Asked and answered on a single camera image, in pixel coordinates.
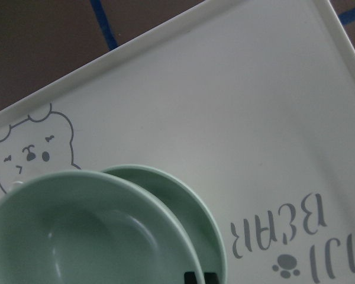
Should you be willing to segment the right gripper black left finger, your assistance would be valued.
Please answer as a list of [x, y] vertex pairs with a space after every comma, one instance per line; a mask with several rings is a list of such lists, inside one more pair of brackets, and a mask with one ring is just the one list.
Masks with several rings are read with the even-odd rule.
[[184, 273], [184, 284], [198, 284], [195, 272]]

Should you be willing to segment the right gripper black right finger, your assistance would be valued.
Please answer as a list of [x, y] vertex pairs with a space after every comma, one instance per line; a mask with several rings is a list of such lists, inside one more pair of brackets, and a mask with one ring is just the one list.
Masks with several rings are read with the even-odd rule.
[[206, 284], [220, 284], [218, 275], [215, 272], [205, 272], [204, 278]]

